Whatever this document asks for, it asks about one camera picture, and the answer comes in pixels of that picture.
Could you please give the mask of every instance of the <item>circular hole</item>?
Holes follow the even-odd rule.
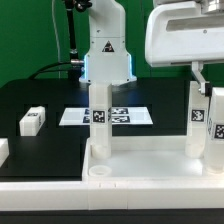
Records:
[[[93,166],[89,169],[89,175],[92,177],[108,177],[111,176],[112,169],[108,166]]]

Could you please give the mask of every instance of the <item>black cable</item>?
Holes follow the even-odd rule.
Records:
[[[34,80],[39,74],[42,74],[42,73],[50,73],[50,72],[67,72],[67,71],[69,71],[69,70],[72,70],[72,68],[37,71],[37,72],[35,72],[34,74],[32,74],[28,79],[30,79],[30,80]]]
[[[78,51],[76,48],[75,28],[73,11],[67,10],[68,29],[69,29],[69,42],[70,42],[70,59],[78,59]]]
[[[56,67],[56,66],[59,66],[59,65],[70,65],[70,64],[71,64],[70,62],[56,62],[56,63],[50,64],[50,65],[46,65],[46,66],[38,69],[36,72],[44,71],[46,69],[53,68],[53,67]]]
[[[142,16],[143,28],[144,28],[144,31],[146,31],[146,27],[145,27],[145,13],[144,13],[144,6],[143,6],[142,0],[139,0],[139,3],[140,3],[140,8],[141,8],[141,16]]]

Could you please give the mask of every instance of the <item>blue light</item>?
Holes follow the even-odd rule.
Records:
[[[130,70],[130,78],[134,78],[135,76],[133,75],[133,69],[132,69],[132,56],[129,54],[129,70]]]
[[[84,74],[81,76],[81,79],[87,79],[87,56],[84,57]]]

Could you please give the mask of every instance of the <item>white bracket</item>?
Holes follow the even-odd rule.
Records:
[[[207,95],[207,86],[206,84],[209,84],[209,82],[207,82],[203,75],[201,74],[202,70],[203,70],[203,62],[201,61],[193,61],[192,64],[191,64],[191,70],[193,72],[193,75],[196,79],[196,81],[198,82],[198,84],[200,85],[200,88],[199,88],[199,92],[202,94],[202,95]]]

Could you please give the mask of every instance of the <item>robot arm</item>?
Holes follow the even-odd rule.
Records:
[[[224,5],[209,0],[154,3],[157,7],[149,17],[146,32],[147,62],[153,67],[191,65],[201,94],[209,95],[211,87],[201,71],[203,64],[224,60]]]
[[[76,50],[73,9],[89,8],[90,49],[84,58],[82,83],[110,82],[121,85],[136,81],[132,59],[125,47],[125,10],[115,0],[64,0],[69,23],[72,64],[83,65]]]

